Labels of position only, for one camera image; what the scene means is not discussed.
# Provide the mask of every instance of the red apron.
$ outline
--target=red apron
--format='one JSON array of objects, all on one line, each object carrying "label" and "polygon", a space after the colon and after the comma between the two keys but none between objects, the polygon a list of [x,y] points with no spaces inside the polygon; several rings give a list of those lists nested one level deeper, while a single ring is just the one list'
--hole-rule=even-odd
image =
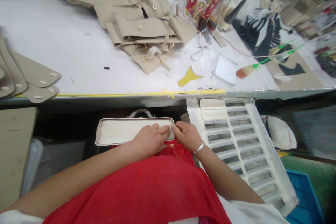
[{"label": "red apron", "polygon": [[108,175],[43,223],[153,223],[200,217],[230,224],[205,172],[176,139],[156,156]]}]

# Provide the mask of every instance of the silver bracelet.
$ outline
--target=silver bracelet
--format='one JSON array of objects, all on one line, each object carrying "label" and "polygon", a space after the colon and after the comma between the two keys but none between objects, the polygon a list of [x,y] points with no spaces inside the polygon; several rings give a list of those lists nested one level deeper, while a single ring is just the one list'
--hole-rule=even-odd
[{"label": "silver bracelet", "polygon": [[198,154],[198,153],[203,149],[204,145],[205,145],[205,142],[202,141],[201,146],[200,146],[197,150],[195,150],[194,153],[195,153],[195,154]]}]

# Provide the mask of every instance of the blue plastic bin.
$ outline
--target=blue plastic bin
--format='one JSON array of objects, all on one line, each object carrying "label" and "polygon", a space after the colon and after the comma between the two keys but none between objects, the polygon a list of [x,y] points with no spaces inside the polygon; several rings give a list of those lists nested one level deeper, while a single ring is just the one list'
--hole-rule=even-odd
[{"label": "blue plastic bin", "polygon": [[291,224],[323,224],[324,215],[315,195],[309,176],[294,170],[286,169],[290,181],[299,198],[299,205],[287,216]]}]

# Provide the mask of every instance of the hand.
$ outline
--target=hand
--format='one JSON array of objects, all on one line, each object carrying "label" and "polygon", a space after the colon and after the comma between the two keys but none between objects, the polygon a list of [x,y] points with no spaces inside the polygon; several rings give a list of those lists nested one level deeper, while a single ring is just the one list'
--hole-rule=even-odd
[{"label": "hand", "polygon": [[158,124],[147,125],[130,141],[131,150],[134,151],[138,161],[149,158],[167,147],[164,142],[169,135],[169,125],[161,128]]},{"label": "hand", "polygon": [[171,128],[177,139],[187,150],[194,152],[201,146],[202,139],[195,125],[178,121]]}]

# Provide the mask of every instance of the yellow tape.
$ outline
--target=yellow tape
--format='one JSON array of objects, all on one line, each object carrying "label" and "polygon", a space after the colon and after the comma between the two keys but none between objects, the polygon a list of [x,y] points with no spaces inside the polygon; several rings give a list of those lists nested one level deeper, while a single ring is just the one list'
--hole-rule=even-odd
[{"label": "yellow tape", "polygon": [[[225,95],[225,89],[205,89],[205,90],[192,90],[192,91],[180,91],[180,92],[168,92],[169,95]],[[127,94],[57,94],[57,97],[125,97],[125,96],[166,96],[167,92],[155,92],[155,93],[127,93]],[[23,94],[18,94],[15,97],[25,97]]]},{"label": "yellow tape", "polygon": [[174,95],[172,93],[169,93],[167,89],[163,89],[163,90],[166,91],[170,95],[171,98],[175,99]]}]

